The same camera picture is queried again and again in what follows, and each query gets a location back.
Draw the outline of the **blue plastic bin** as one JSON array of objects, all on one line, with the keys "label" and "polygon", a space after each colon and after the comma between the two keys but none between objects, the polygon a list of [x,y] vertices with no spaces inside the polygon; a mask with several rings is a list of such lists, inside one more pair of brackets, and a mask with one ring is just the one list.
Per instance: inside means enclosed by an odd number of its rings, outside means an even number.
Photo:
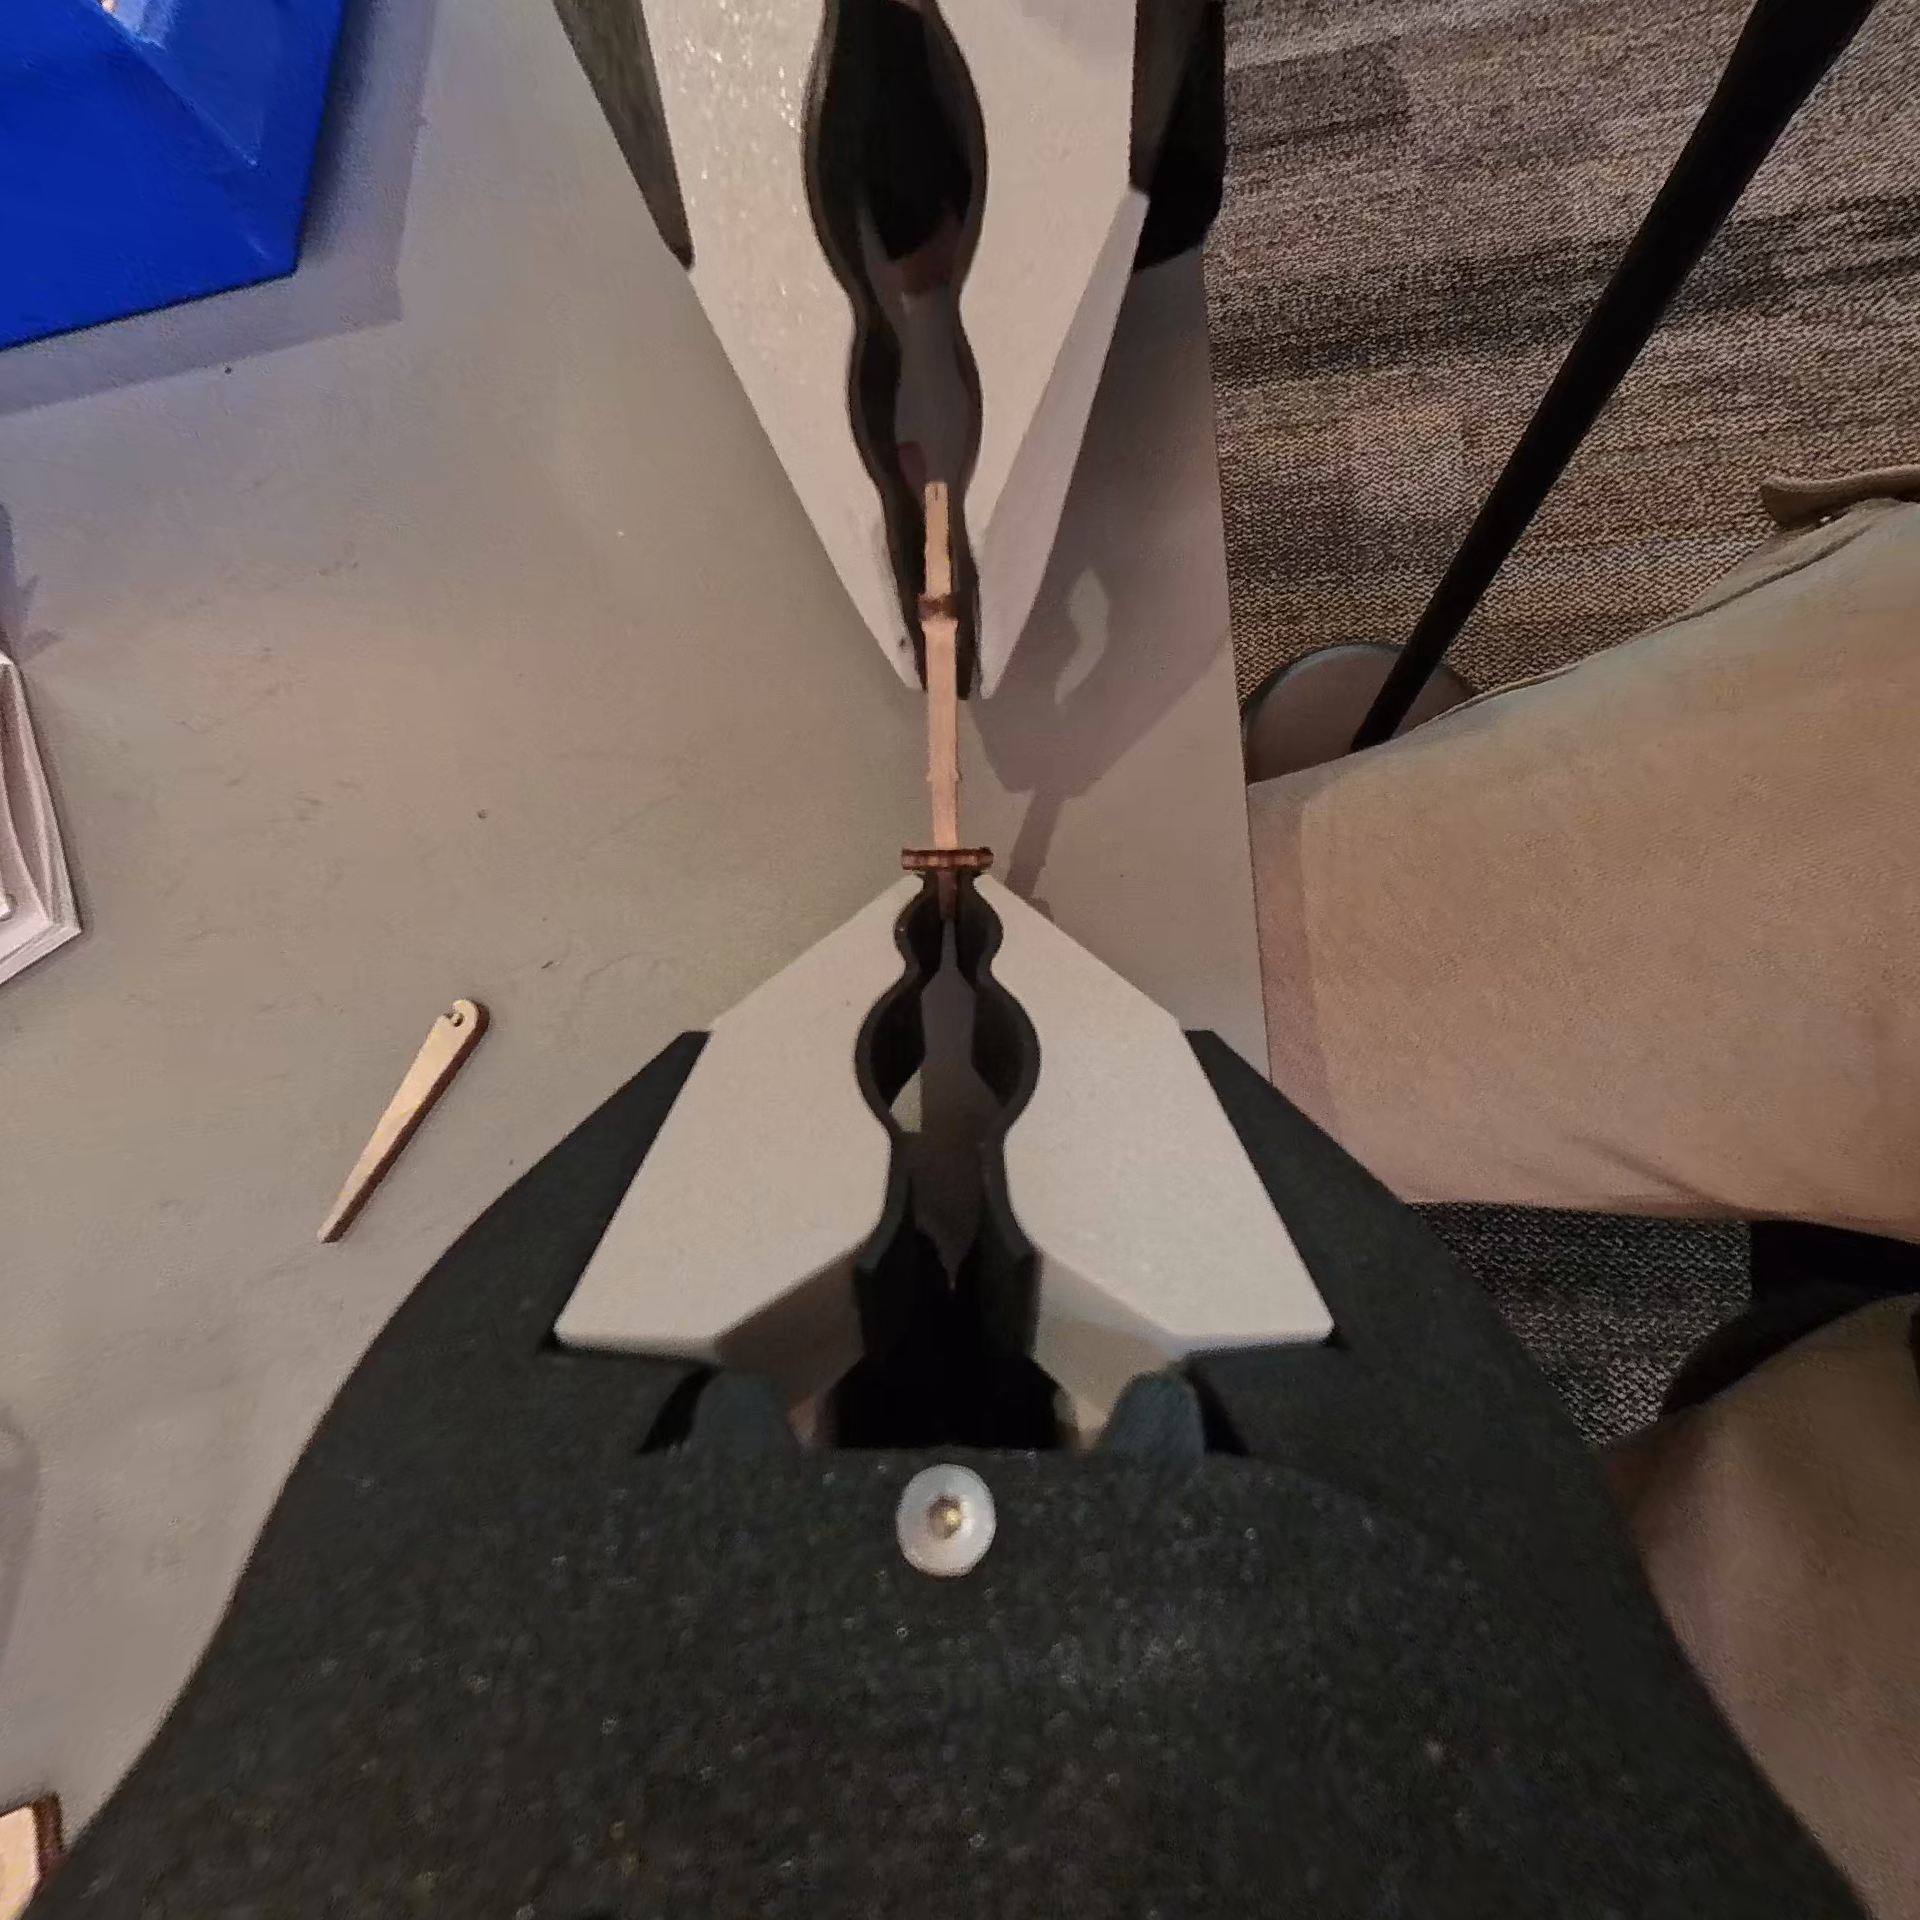
[{"label": "blue plastic bin", "polygon": [[344,2],[2,5],[2,347],[289,275]]}]

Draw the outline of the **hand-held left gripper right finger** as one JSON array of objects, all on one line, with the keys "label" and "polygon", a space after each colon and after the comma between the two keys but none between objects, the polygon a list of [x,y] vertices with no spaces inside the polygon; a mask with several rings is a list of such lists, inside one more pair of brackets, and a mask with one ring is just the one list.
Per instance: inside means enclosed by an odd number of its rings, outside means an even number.
[{"label": "hand-held left gripper right finger", "polygon": [[1004,1173],[1036,1252],[1025,1350],[1071,1442],[1191,1354],[1325,1343],[1332,1311],[1173,1013],[992,877],[978,899],[997,926],[988,982],[1036,1044]]}]

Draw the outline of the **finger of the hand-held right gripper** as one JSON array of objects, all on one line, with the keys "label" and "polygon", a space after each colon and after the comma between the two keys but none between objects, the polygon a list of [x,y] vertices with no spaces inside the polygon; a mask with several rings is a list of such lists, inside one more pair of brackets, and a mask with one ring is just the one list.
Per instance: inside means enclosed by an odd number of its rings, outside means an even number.
[{"label": "finger of the hand-held right gripper", "polygon": [[820,2],[646,5],[693,294],[850,604],[920,683],[884,493],[857,445],[857,311],[810,200],[825,23]]},{"label": "finger of the hand-held right gripper", "polygon": [[1144,224],[1133,2],[939,5],[979,110],[957,319],[979,392],[966,488],[978,683],[1034,613]]}]

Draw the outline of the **pointed wooden blade piece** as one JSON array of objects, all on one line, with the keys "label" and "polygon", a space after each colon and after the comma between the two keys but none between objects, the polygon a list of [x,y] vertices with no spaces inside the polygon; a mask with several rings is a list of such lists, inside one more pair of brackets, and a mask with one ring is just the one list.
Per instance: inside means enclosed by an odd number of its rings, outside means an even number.
[{"label": "pointed wooden blade piece", "polygon": [[354,1157],[344,1186],[325,1214],[318,1244],[339,1241],[364,1210],[374,1188],[384,1182],[422,1119],[441,1101],[488,1031],[488,1010],[470,998],[453,1003],[434,1021],[417,1054],[407,1063],[394,1095],[377,1117],[368,1145]]}]

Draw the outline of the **grey desk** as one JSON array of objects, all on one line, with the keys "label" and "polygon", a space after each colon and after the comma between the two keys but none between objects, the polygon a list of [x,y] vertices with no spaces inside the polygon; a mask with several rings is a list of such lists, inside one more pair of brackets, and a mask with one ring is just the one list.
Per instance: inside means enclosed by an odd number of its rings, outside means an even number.
[{"label": "grey desk", "polygon": [[[827,5],[814,216],[924,514]],[[795,1442],[555,1322],[702,1036],[924,837],[850,604],[553,5],[444,5],[399,321],[25,421],[94,915],[6,1007],[6,1804],[46,1914],[1261,1914],[1223,1463]],[[1091,408],[1211,569],[1199,343]],[[488,1031],[316,1230],[434,1021]]]}]

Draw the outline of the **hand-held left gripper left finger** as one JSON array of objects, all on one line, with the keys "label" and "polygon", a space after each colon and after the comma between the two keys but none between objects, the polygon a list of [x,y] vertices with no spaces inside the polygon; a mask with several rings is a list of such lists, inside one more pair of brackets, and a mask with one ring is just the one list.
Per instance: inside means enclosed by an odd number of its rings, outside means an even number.
[{"label": "hand-held left gripper left finger", "polygon": [[754,1376],[803,1443],[836,1439],[841,1382],[950,1290],[893,1114],[924,1058],[924,953],[938,901],[900,877],[711,1024],[560,1348]]}]

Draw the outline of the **instruction booklet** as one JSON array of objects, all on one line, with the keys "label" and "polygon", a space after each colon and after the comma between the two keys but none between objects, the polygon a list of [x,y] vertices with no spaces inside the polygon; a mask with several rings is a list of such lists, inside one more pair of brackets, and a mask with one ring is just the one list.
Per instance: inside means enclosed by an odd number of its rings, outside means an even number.
[{"label": "instruction booklet", "polygon": [[2,982],[83,930],[28,683],[2,653]]}]

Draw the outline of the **wooden axle with gear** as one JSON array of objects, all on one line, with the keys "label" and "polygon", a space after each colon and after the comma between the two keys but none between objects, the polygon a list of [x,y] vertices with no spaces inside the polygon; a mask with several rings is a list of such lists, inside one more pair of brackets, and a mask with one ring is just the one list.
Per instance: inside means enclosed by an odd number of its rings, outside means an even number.
[{"label": "wooden axle with gear", "polygon": [[917,611],[924,640],[924,780],[930,829],[924,844],[905,849],[900,861],[905,872],[931,883],[939,920],[952,925],[962,882],[982,874],[992,863],[992,850],[967,845],[960,821],[960,608],[955,594],[952,507],[947,483],[939,479],[924,485],[924,584]]}]

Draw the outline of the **black slanted pole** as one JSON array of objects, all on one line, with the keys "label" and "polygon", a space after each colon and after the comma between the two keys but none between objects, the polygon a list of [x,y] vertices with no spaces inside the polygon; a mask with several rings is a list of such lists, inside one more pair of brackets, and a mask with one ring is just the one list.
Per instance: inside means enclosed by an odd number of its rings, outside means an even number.
[{"label": "black slanted pole", "polygon": [[1387,741],[1871,2],[1756,2],[1693,133],[1480,507],[1351,750]]}]

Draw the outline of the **person's beige trousers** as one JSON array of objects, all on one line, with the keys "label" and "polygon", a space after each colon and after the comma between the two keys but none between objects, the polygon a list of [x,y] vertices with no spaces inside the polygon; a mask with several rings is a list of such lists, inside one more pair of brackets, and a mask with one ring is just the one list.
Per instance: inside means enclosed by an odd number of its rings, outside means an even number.
[{"label": "person's beige trousers", "polygon": [[[1914,459],[1760,497],[1666,625],[1249,788],[1270,1073],[1404,1200],[1914,1244]],[[1608,1471],[1747,1751],[1914,1914],[1914,1295]]]}]

